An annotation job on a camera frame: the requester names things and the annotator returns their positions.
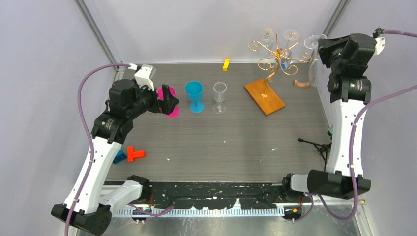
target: tabletop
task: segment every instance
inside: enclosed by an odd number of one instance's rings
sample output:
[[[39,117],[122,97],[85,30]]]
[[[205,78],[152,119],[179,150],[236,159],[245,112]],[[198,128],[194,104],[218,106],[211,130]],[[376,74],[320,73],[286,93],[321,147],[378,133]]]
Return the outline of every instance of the tabletop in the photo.
[[[281,182],[288,173],[321,170],[323,160],[315,148],[298,138],[329,143],[328,125],[315,87],[294,86],[294,79],[308,81],[308,64],[297,64],[294,76],[279,72],[270,83],[286,107],[265,117],[243,86],[264,78],[267,72],[256,64],[156,64],[153,81],[157,88],[168,84],[176,90],[180,115],[146,112],[134,120],[123,148],[134,146],[146,158],[112,165],[108,180],[138,175],[152,181],[265,181]],[[133,78],[127,71],[125,79]],[[194,114],[185,94],[185,84],[203,84],[204,110]],[[213,85],[227,85],[226,111],[216,114]]]

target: orange-red plastic piece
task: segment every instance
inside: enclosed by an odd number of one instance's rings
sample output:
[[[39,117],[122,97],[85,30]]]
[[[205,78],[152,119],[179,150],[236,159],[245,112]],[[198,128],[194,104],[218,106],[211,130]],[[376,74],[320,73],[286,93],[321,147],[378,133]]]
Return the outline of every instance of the orange-red plastic piece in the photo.
[[[133,146],[127,147],[127,162],[134,162],[135,159],[145,158],[144,151],[133,151]]]

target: black tripod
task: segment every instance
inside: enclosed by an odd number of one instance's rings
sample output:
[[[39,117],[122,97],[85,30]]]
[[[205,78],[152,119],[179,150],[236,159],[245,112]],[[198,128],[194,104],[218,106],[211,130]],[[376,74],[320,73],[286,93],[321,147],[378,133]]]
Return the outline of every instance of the black tripod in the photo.
[[[329,154],[330,149],[331,149],[331,142],[329,144],[318,144],[318,143],[310,142],[310,141],[307,141],[307,140],[304,140],[304,139],[298,139],[298,141],[299,142],[302,142],[302,143],[308,143],[308,144],[314,145],[314,147],[317,149],[317,152],[319,153],[319,155],[325,161],[325,169],[324,169],[324,171],[326,171],[328,154]]]

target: white wall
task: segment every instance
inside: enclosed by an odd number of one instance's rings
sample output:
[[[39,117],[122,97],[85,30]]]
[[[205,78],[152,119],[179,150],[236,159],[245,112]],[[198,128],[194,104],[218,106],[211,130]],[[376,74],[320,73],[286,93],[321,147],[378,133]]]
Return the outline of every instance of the white wall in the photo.
[[[88,151],[78,85],[108,61],[72,0],[2,0],[0,32],[0,235],[63,235],[64,224],[50,212],[68,195]],[[90,126],[112,75],[109,69],[86,83]]]
[[[350,33],[372,35],[377,27],[417,32],[414,0],[351,0],[330,38]],[[384,51],[365,72],[372,82],[372,100],[417,84],[417,39],[385,35]],[[327,78],[319,89],[331,114]],[[365,199],[378,234],[415,235],[417,206],[417,91],[372,107],[365,119],[362,142],[364,177],[372,181]]]
[[[257,61],[248,43],[265,28],[321,33],[338,0],[94,0],[124,62]]]

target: blue goblet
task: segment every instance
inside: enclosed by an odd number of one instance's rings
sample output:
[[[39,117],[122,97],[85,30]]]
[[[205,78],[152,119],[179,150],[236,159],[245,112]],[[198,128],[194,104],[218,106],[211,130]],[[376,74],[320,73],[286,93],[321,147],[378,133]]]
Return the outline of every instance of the blue goblet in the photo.
[[[185,85],[185,93],[191,101],[190,111],[200,113],[204,109],[204,104],[200,101],[203,97],[203,85],[198,81],[190,81]]]

